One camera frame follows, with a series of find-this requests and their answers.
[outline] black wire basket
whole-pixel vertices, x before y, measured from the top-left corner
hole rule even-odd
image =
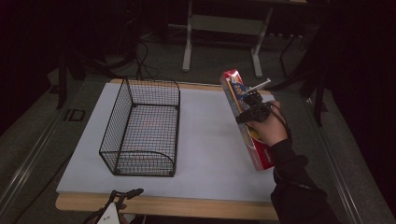
[[[176,82],[125,78],[99,150],[110,172],[174,176],[179,114]]]

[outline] dark background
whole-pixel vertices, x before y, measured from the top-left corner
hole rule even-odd
[[[119,44],[125,24],[131,19],[124,8],[133,3],[2,1],[0,134],[50,88],[47,73],[58,67],[64,41],[89,57],[102,60],[105,53],[134,50],[134,42],[123,44],[121,49]],[[303,23],[323,24],[302,61],[302,74],[328,68],[325,85],[332,91],[395,215],[395,6],[385,1],[339,1],[335,5],[341,9],[277,7],[268,29],[270,33],[288,36],[300,34]],[[240,6],[235,10],[233,3],[220,6],[202,2],[197,6],[198,11],[207,14],[231,12],[237,17],[256,19],[263,16],[263,9],[250,11]],[[165,39],[168,23],[186,23],[187,1],[142,1],[133,15]]]

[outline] wooden table edge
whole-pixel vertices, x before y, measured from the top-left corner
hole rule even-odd
[[[112,79],[110,83],[121,84],[122,79]],[[220,85],[210,85],[210,84],[202,84],[202,83],[188,83],[188,82],[176,82],[179,88],[181,89],[191,89],[191,90],[202,90],[202,91],[223,91],[223,88]],[[269,91],[260,91],[261,94],[271,95]]]
[[[56,207],[63,211],[97,211],[108,197],[109,194],[99,193],[60,193]],[[270,202],[138,196],[124,203],[127,207],[122,213],[126,214],[277,220],[276,210]]]

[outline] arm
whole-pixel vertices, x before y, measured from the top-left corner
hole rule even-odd
[[[273,110],[280,116],[276,107]],[[326,193],[318,189],[304,169],[308,159],[294,153],[281,122],[270,115],[263,123],[251,121],[247,125],[254,128],[271,149],[276,182],[271,200],[280,222],[340,223],[326,201]]]

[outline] table leg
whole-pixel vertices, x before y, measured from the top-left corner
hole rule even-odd
[[[273,10],[274,9],[272,7],[268,9],[265,21],[262,24],[262,30],[260,31],[257,45],[255,48],[251,49],[251,59],[253,61],[254,73],[256,77],[262,77],[262,67],[260,65],[259,52],[260,52],[260,48],[262,47],[262,41],[264,40],[265,32],[267,31],[267,27],[270,22]]]
[[[189,1],[189,17],[187,18],[187,43],[186,49],[184,50],[184,59],[183,59],[183,72],[190,71],[190,62],[191,62],[191,16],[192,16],[192,0]]]

